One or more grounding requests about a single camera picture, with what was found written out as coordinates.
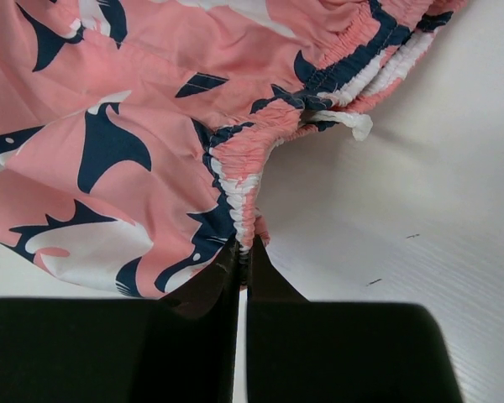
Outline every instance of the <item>fabric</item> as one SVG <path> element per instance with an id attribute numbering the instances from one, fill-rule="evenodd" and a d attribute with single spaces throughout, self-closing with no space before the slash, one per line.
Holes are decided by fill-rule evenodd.
<path id="1" fill-rule="evenodd" d="M 235 236 L 274 147 L 388 97 L 465 0 L 0 1 L 0 243 L 160 297 Z"/>

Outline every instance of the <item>white drawstring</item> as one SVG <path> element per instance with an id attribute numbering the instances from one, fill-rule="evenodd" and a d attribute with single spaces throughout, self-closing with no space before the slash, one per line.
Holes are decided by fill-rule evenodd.
<path id="1" fill-rule="evenodd" d="M 363 141 L 370 134 L 373 122 L 369 115 L 361 113 L 346 113 L 335 111 L 319 111 L 314 113 L 310 122 L 340 122 L 353 129 L 353 137 L 357 141 Z"/>

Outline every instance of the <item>pink shorts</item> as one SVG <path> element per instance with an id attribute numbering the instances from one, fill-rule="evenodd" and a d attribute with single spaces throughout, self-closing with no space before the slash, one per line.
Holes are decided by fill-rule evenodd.
<path id="1" fill-rule="evenodd" d="M 279 144 L 390 95 L 465 0 L 1 0 L 0 243 L 159 297 L 255 207 Z"/>

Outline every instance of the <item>scratch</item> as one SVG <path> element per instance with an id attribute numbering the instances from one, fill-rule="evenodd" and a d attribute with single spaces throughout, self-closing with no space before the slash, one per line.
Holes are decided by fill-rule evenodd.
<path id="1" fill-rule="evenodd" d="M 368 283 L 368 284 L 366 285 L 366 287 L 368 287 L 368 286 L 370 286 L 370 285 L 373 285 L 373 284 L 375 284 L 375 283 L 378 283 L 379 281 L 383 281 L 383 279 L 377 279 L 377 280 L 374 280 L 374 281 L 372 281 L 372 282 Z"/>

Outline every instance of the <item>white surface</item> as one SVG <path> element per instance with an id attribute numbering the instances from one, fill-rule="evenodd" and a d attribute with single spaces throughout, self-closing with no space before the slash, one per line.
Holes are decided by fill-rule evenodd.
<path id="1" fill-rule="evenodd" d="M 424 304 L 467 403 L 504 403 L 504 0 L 472 0 L 372 116 L 364 143 L 337 128 L 273 152 L 270 255 L 313 299 Z M 0 295 L 111 296 L 2 247 Z"/>

